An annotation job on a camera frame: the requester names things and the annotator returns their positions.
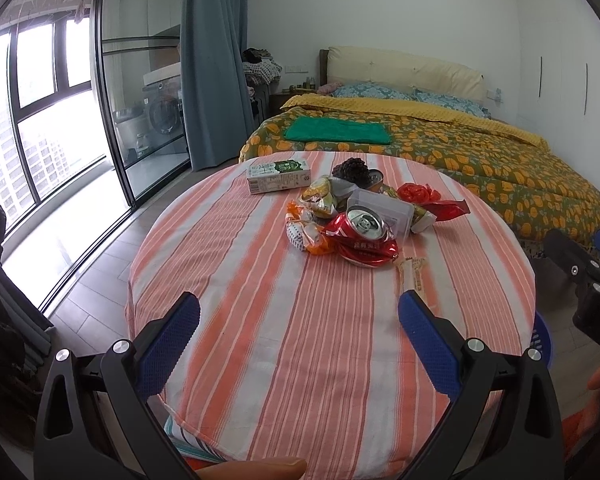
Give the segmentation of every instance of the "wardrobe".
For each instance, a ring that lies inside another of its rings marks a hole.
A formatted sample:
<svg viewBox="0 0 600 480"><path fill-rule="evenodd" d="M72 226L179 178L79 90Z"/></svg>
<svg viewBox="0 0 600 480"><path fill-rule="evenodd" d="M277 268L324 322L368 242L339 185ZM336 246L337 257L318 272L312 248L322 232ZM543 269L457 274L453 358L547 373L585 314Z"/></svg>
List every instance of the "wardrobe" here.
<svg viewBox="0 0 600 480"><path fill-rule="evenodd" d="M586 0L517 0L517 125L600 190L600 20Z"/></svg>

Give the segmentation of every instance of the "folded green cloth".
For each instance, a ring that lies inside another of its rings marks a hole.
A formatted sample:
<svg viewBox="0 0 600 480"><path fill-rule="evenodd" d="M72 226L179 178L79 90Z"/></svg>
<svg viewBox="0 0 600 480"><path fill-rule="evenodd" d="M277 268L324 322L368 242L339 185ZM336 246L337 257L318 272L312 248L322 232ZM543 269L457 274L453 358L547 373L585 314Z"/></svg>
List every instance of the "folded green cloth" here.
<svg viewBox="0 0 600 480"><path fill-rule="evenodd" d="M299 117L286 131L286 140L390 144L391 136L378 123L356 123L329 117Z"/></svg>

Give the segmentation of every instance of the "window frame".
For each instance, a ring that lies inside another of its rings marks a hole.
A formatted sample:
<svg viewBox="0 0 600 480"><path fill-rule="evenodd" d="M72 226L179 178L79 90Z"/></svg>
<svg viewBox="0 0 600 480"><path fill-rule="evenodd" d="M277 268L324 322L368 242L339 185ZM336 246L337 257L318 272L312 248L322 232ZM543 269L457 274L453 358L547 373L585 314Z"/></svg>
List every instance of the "window frame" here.
<svg viewBox="0 0 600 480"><path fill-rule="evenodd" d="M17 159L20 161L22 171L24 173L27 186L29 187L31 196L33 198L33 204L22 213L22 215L15 219L13 224L7 229L7 233L18 227L29 214L40 206L44 201L48 200L58 190L67 186L75 178L84 174L89 168L92 168L95 164L99 163L105 155L91 162L90 165L78 171L77 174L71 178L65 180L57 189L54 189L51 193L48 193L43 199L40 198L38 188L33 180L29 164L27 163L27 154L24 149L22 138L20 137L19 123L23 120L30 118L31 116L55 105L56 103L75 96L77 94L91 90L91 80L84 81L80 84L69 86L69 76L67 70L67 59L66 59L66 23L68 20L75 18L75 10L63 10L59 12L53 12L50 14L44 14L31 20L15 23L9 27L0 30L0 36L4 34L10 34L10 43L7 49L7 92L8 92L8 103L9 103L9 114L11 121L11 129L13 131L13 138L15 140L15 147L17 151ZM90 18L90 9L84 9L84 17ZM20 106L20 95L18 92L18 34L31 28L39 27L42 25L53 25L53 79L54 79L54 92L48 96L33 101L32 103L21 107Z"/></svg>

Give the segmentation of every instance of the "blue floral pillowcase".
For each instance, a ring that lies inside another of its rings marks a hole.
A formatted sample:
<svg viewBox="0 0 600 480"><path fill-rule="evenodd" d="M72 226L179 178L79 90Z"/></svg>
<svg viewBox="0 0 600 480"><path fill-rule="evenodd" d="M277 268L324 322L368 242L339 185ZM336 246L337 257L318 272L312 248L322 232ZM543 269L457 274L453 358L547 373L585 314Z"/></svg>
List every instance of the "blue floral pillowcase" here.
<svg viewBox="0 0 600 480"><path fill-rule="evenodd" d="M331 96L333 97L373 97L375 99L403 99L413 101L413 97L376 83L355 83L340 86Z"/></svg>
<svg viewBox="0 0 600 480"><path fill-rule="evenodd" d="M481 119L491 118L491 114L488 113L486 108L482 108L480 105L469 99L436 94L434 92L425 92L419 89L416 89L413 92L413 99L420 101L421 103L437 105L444 108L450 108L451 110L457 110L458 112L464 112L465 114L470 114Z"/></svg>

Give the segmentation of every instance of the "round table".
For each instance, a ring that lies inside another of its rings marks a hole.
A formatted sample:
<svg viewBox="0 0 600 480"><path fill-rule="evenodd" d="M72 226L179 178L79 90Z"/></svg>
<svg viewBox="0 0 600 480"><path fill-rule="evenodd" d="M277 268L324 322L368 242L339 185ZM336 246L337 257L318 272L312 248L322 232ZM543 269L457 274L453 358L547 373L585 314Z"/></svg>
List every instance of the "round table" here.
<svg viewBox="0 0 600 480"><path fill-rule="evenodd" d="M285 233L301 190L250 195L253 162L305 158L313 178L350 156L385 183L429 184L470 215L407 238L428 306L462 335L521 354L531 338L534 274L504 221L451 178L383 155L282 152L219 171L181 195L151 229L130 273L133 337L179 295L200 300L199 328L161 398L189 436L227 459L301 456L308 479L399 472L448 404L397 316L404 272L311 256Z"/></svg>

